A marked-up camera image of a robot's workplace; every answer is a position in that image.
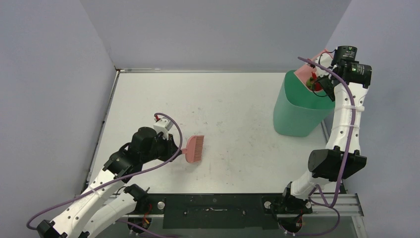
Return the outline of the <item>pink dustpan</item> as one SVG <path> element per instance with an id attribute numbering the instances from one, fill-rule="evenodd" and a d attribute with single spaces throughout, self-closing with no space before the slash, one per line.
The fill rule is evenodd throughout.
<path id="1" fill-rule="evenodd" d="M 311 61 L 315 62 L 315 59 L 321 54 L 318 53 L 315 57 L 310 58 Z M 312 67 L 308 63 L 304 63 L 302 67 L 300 67 L 298 70 L 294 72 L 296 77 L 306 86 L 306 81 L 311 77 L 311 73 L 314 72 L 317 75 L 317 78 L 329 75 L 326 71 L 320 69 L 319 67 L 315 66 Z"/>

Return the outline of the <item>pink hand broom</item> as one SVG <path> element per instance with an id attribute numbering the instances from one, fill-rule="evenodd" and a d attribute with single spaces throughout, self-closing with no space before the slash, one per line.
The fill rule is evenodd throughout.
<path id="1" fill-rule="evenodd" d="M 202 160 L 204 135 L 191 136 L 185 148 L 181 149 L 182 154 L 188 163 L 195 163 Z"/>

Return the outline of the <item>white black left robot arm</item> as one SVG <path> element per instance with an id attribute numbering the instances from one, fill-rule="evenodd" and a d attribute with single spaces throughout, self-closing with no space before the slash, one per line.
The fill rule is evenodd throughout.
<path id="1" fill-rule="evenodd" d="M 78 197 L 63 202 L 68 207 L 36 231 L 42 238 L 93 238 L 122 216 L 143 213 L 148 194 L 136 184 L 127 185 L 143 172 L 143 165 L 160 160 L 163 165 L 181 154 L 169 126 L 141 127 L 132 140 L 105 162 L 91 184 Z"/>

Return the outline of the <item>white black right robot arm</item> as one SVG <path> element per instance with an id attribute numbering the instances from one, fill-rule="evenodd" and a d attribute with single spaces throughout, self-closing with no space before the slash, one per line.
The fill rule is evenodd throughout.
<path id="1" fill-rule="evenodd" d="M 304 60 L 312 70 L 307 80 L 310 89 L 321 89 L 335 108 L 326 147 L 310 153 L 307 171 L 290 182 L 280 198 L 280 207 L 287 213 L 310 209 L 310 196 L 333 182 L 336 183 L 334 197 L 325 206 L 334 207 L 341 181 L 366 166 L 359 137 L 372 68 L 356 60 L 357 50 L 354 46 L 338 46 L 331 52 L 320 53 L 314 60 Z"/>

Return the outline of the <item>red paper scrap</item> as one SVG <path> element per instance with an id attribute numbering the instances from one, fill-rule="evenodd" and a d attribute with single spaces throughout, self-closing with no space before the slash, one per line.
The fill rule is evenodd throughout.
<path id="1" fill-rule="evenodd" d="M 319 83 L 319 81 L 317 79 L 316 73 L 312 72 L 311 73 L 311 77 L 314 79 L 312 91 L 314 91 L 314 92 L 321 91 L 322 90 L 322 86 L 321 86 L 321 84 Z"/>

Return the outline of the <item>green paper scrap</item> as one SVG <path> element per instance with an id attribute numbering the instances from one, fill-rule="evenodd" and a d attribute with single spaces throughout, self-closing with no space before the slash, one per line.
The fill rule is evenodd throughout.
<path id="1" fill-rule="evenodd" d="M 306 86 L 308 89 L 312 90 L 313 89 L 313 83 L 314 83 L 314 79 L 312 77 L 310 77 L 307 81 L 306 81 Z"/>

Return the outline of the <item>green plastic waste bin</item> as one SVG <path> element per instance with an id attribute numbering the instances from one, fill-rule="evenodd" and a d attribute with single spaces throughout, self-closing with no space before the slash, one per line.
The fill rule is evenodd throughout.
<path id="1" fill-rule="evenodd" d="M 273 110 L 273 126 L 277 133 L 308 136 L 334 109 L 328 97 L 316 96 L 298 79 L 293 70 L 284 76 Z"/>

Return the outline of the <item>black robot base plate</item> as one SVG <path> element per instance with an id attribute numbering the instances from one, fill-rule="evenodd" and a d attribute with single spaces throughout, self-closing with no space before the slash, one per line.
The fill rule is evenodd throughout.
<path id="1" fill-rule="evenodd" d="M 303 205 L 291 210 L 281 205 L 280 193 L 163 194 L 152 193 L 129 218 L 162 218 L 164 229 L 278 228 L 278 218 L 297 220 L 311 214 Z"/>

